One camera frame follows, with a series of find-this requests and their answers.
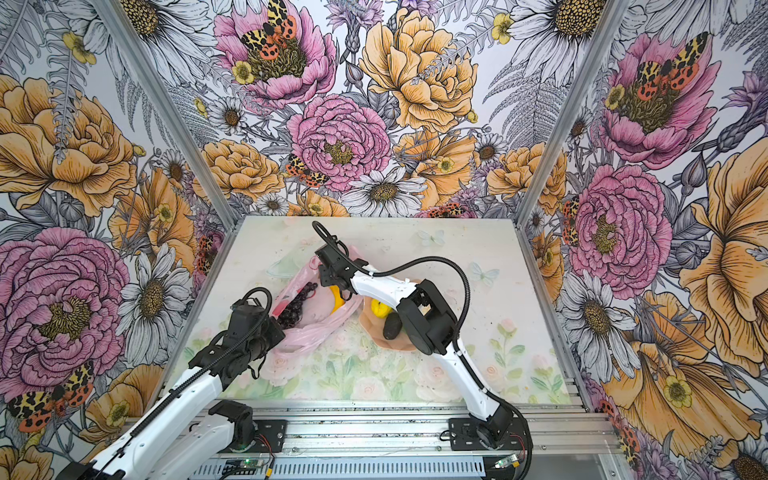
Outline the dark fake grapes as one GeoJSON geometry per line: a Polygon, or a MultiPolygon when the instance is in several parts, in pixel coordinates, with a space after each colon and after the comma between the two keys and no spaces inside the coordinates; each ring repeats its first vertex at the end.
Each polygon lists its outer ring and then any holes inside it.
{"type": "Polygon", "coordinates": [[[277,321],[283,329],[292,329],[299,324],[302,320],[304,304],[315,295],[317,287],[318,284],[315,282],[306,283],[283,309],[277,317],[277,321]]]}

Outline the aluminium corner post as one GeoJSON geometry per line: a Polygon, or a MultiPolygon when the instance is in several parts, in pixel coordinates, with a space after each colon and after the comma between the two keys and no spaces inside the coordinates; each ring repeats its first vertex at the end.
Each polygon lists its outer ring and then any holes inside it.
{"type": "Polygon", "coordinates": [[[546,142],[538,169],[534,173],[531,184],[517,211],[515,226],[518,230],[524,227],[532,214],[533,208],[546,186],[547,178],[555,168],[562,145],[578,115],[581,102],[586,97],[604,58],[610,52],[611,44],[620,29],[629,5],[630,1],[615,0],[608,1],[605,6],[595,36],[587,49],[584,61],[574,76],[566,101],[560,109],[554,129],[546,142]]]}
{"type": "Polygon", "coordinates": [[[225,230],[227,232],[235,231],[240,217],[230,207],[221,188],[216,183],[191,132],[182,120],[180,112],[165,87],[163,79],[155,69],[154,62],[150,60],[150,56],[140,44],[140,39],[121,3],[119,1],[96,1],[94,8],[112,35],[118,50],[130,65],[136,80],[143,85],[145,93],[163,119],[175,145],[189,163],[225,230]]]}

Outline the yellow fake fruit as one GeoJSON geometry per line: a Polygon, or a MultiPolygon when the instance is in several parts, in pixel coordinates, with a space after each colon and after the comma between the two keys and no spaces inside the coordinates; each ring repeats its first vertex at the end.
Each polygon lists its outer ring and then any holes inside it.
{"type": "Polygon", "coordinates": [[[332,285],[329,287],[329,290],[333,296],[333,308],[331,313],[335,313],[345,305],[346,300],[342,297],[340,288],[338,286],[332,285]]]}

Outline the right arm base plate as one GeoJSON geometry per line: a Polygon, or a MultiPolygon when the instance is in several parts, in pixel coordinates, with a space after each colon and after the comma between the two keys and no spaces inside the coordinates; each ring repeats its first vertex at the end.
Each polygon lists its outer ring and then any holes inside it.
{"type": "Polygon", "coordinates": [[[511,423],[499,431],[495,425],[473,417],[450,418],[447,440],[452,451],[519,451],[529,450],[530,445],[523,422],[513,417],[511,423]]]}

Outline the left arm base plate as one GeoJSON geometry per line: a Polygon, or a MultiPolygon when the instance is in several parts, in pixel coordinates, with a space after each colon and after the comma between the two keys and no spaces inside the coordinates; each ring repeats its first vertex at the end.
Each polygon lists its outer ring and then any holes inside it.
{"type": "Polygon", "coordinates": [[[280,453],[286,439],[286,420],[256,419],[235,424],[233,440],[221,453],[280,453]]]}

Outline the yellow fake lemon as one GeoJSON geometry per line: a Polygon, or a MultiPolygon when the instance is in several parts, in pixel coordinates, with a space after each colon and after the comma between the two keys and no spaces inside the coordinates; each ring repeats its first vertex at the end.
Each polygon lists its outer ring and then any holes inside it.
{"type": "Polygon", "coordinates": [[[370,305],[371,313],[380,319],[386,319],[392,312],[392,308],[385,303],[372,299],[370,305]]]}

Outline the left aluminium corner post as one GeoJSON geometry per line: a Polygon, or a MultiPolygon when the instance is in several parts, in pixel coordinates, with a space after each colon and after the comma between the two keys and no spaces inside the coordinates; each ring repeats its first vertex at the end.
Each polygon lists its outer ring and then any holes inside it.
{"type": "Polygon", "coordinates": [[[150,60],[150,56],[140,44],[140,39],[121,3],[119,1],[96,1],[94,8],[112,35],[118,50],[130,65],[136,80],[143,85],[145,93],[163,119],[175,145],[189,163],[225,230],[227,232],[235,231],[240,217],[230,207],[221,188],[216,183],[191,132],[182,120],[180,112],[165,87],[163,79],[155,69],[154,62],[150,60]]]}

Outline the aluminium rail frame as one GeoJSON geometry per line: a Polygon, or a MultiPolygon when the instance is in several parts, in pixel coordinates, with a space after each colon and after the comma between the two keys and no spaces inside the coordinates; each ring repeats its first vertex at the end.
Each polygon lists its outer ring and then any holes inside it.
{"type": "Polygon", "coordinates": [[[631,471],[606,416],[574,408],[525,411],[530,449],[452,451],[450,418],[468,414],[458,407],[434,408],[264,408],[253,420],[288,422],[280,453],[221,453],[207,461],[266,458],[480,457],[481,479],[628,479],[631,471]]]}

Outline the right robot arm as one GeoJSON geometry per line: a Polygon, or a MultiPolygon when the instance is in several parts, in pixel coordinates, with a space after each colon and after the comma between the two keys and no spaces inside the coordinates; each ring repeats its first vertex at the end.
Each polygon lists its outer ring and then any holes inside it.
{"type": "Polygon", "coordinates": [[[435,355],[441,368],[459,389],[471,418],[478,422],[477,437],[488,449],[497,449],[519,410],[493,392],[482,379],[460,339],[470,306],[470,286],[455,262],[440,256],[411,260],[378,271],[362,259],[352,259],[333,235],[316,251],[320,280],[325,287],[368,297],[391,308],[399,317],[411,344],[421,353],[435,355]],[[456,314],[437,286],[429,280],[414,282],[395,277],[417,265],[438,263],[454,270],[464,285],[464,304],[456,314]]]}

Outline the pink plastic bag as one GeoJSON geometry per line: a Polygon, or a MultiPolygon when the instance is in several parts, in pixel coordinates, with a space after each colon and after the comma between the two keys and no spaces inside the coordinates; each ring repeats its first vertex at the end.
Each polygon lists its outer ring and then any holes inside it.
{"type": "Polygon", "coordinates": [[[276,358],[295,360],[310,355],[332,333],[342,327],[363,303],[361,296],[341,292],[346,303],[338,311],[331,313],[333,296],[329,287],[323,287],[320,283],[319,265],[320,260],[313,255],[291,278],[273,303],[271,316],[277,320],[279,314],[306,283],[318,284],[315,295],[304,304],[303,316],[299,324],[292,329],[281,327],[285,333],[285,339],[270,351],[276,358]]]}

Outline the dark fake avocado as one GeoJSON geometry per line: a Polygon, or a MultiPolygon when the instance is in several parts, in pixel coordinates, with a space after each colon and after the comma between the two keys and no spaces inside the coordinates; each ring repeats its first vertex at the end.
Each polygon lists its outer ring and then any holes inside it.
{"type": "Polygon", "coordinates": [[[384,321],[382,334],[385,340],[393,341],[401,333],[402,320],[396,311],[392,311],[384,321]]]}

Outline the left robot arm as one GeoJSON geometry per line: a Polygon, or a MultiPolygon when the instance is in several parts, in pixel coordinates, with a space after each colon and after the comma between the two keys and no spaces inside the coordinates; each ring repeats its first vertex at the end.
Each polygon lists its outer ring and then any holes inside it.
{"type": "Polygon", "coordinates": [[[59,479],[185,479],[214,454],[257,439],[253,409],[218,397],[285,334],[270,307],[239,300],[228,328],[188,363],[178,382],[118,440],[59,479]]]}

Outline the right aluminium corner post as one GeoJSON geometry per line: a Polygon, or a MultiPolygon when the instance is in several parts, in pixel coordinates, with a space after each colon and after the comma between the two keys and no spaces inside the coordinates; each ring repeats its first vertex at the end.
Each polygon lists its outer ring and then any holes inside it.
{"type": "Polygon", "coordinates": [[[586,97],[604,58],[610,52],[611,44],[620,29],[629,5],[630,1],[615,0],[608,1],[605,6],[595,36],[587,49],[584,61],[574,76],[566,101],[560,109],[554,129],[546,142],[538,169],[534,173],[531,184],[517,211],[515,226],[518,230],[524,227],[532,214],[533,208],[546,186],[547,178],[555,168],[562,145],[578,115],[581,102],[586,97]]]}

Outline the pink flower-shaped bowl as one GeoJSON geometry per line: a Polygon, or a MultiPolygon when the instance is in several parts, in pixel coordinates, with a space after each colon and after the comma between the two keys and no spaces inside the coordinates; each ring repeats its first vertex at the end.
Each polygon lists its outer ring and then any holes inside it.
{"type": "Polygon", "coordinates": [[[359,323],[376,345],[394,351],[415,351],[405,332],[396,307],[414,293],[417,284],[396,277],[374,277],[356,274],[352,280],[355,292],[363,298],[359,323]]]}

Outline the green circuit board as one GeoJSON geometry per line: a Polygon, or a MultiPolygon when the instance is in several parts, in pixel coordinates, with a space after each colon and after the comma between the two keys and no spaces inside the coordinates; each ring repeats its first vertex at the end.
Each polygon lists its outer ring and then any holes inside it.
{"type": "Polygon", "coordinates": [[[232,476],[263,477],[269,478],[272,474],[272,460],[252,460],[246,459],[235,464],[227,464],[222,471],[221,479],[227,479],[232,476]]]}

